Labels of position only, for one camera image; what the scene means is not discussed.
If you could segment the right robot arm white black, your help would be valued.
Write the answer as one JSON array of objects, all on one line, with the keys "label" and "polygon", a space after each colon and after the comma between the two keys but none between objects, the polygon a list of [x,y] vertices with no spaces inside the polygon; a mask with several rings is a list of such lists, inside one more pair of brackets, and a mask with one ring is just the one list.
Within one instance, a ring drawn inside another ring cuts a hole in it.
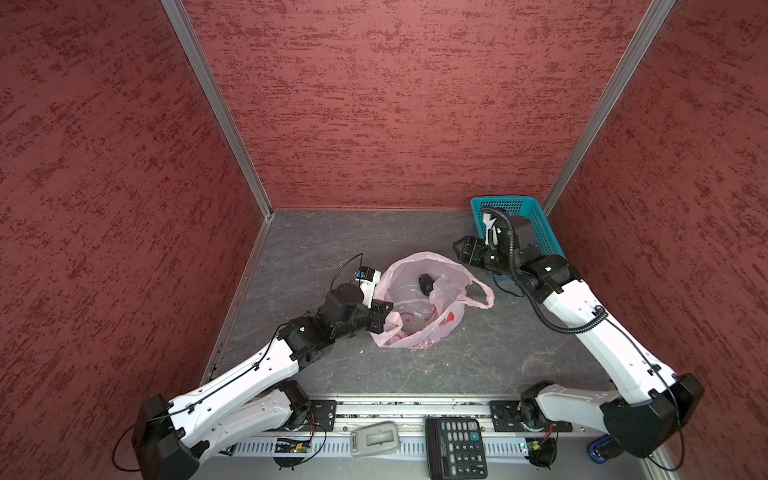
[{"label": "right robot arm white black", "polygon": [[701,382],[677,374],[643,347],[563,256],[544,254],[530,220],[496,207],[480,211],[485,232],[454,243],[458,261],[509,277],[538,320],[577,337],[613,385],[596,391],[540,382],[521,394],[518,421],[530,431],[568,422],[602,432],[588,448],[597,463],[622,453],[648,458],[682,435],[703,397]]}]

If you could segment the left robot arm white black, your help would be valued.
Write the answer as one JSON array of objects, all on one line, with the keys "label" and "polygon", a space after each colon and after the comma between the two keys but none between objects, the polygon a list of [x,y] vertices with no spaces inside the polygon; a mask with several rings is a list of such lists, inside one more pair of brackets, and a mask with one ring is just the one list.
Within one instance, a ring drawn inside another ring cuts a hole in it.
[{"label": "left robot arm white black", "polygon": [[311,402],[294,375],[338,340],[362,330],[383,332],[393,305],[373,299],[372,291],[342,284],[316,312],[279,325],[265,347],[220,377],[173,399],[146,400],[129,431],[141,476],[189,479],[252,434],[300,427]]}]

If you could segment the pink plastic bag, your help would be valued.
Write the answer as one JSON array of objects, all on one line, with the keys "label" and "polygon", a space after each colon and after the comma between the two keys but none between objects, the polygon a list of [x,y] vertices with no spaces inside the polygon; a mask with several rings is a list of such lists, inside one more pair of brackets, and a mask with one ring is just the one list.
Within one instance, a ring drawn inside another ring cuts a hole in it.
[{"label": "pink plastic bag", "polygon": [[[424,296],[418,277],[429,274],[434,290]],[[372,334],[380,348],[427,349],[456,329],[468,307],[487,310],[495,293],[463,265],[438,253],[414,253],[391,264],[381,275],[375,300],[393,303],[384,332]]]}]

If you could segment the black avocado fruit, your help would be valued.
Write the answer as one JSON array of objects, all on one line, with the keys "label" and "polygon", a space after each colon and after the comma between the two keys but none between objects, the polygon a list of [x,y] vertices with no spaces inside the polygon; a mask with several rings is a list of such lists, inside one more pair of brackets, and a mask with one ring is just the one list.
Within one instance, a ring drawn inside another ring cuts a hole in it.
[{"label": "black avocado fruit", "polygon": [[429,297],[434,290],[434,279],[429,274],[421,274],[418,277],[418,286],[421,293]]}]

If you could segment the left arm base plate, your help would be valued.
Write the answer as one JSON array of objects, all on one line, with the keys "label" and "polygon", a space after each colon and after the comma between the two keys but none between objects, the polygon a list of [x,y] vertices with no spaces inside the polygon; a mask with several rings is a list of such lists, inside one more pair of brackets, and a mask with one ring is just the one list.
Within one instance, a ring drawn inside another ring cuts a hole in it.
[{"label": "left arm base plate", "polygon": [[310,432],[313,424],[323,427],[328,433],[334,430],[338,402],[335,400],[312,399],[309,413],[299,428],[302,432]]}]

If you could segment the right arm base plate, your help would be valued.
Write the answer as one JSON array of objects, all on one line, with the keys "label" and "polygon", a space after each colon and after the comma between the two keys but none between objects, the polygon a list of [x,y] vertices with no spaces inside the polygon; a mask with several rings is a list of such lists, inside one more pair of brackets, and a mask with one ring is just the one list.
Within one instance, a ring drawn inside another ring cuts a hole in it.
[{"label": "right arm base plate", "polygon": [[573,426],[568,422],[549,422],[543,427],[528,427],[522,421],[519,401],[492,400],[489,402],[490,418],[497,433],[571,433]]}]

